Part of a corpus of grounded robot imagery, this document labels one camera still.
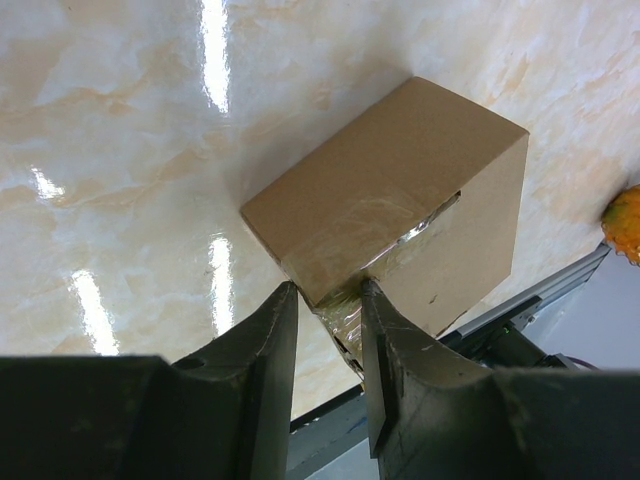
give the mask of cardboard box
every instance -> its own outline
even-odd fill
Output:
[[[435,335],[510,274],[527,142],[523,128],[413,78],[242,214],[312,308],[372,275]]]

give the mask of marble floor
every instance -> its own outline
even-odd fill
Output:
[[[640,167],[636,0],[0,0],[0,353],[200,347],[284,277],[238,209],[411,74],[531,131],[510,279]],[[293,416],[356,384],[305,306]]]

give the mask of marble surface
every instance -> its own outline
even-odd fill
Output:
[[[636,0],[1,0],[0,353],[228,330],[284,279],[239,206],[411,74],[531,131],[476,311],[595,247],[640,167]],[[301,306],[293,416],[357,381]]]

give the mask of brown cardboard box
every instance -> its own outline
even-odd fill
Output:
[[[375,276],[391,301],[437,334],[510,274],[527,141],[521,127],[413,78],[242,214],[310,306],[378,259]],[[425,219],[401,261],[381,263]]]

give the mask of clear tape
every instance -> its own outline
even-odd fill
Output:
[[[365,278],[387,278],[423,252],[451,224],[459,198],[460,192],[364,265],[343,287],[326,296],[317,306],[311,306],[347,364],[360,377],[363,376],[360,283]]]

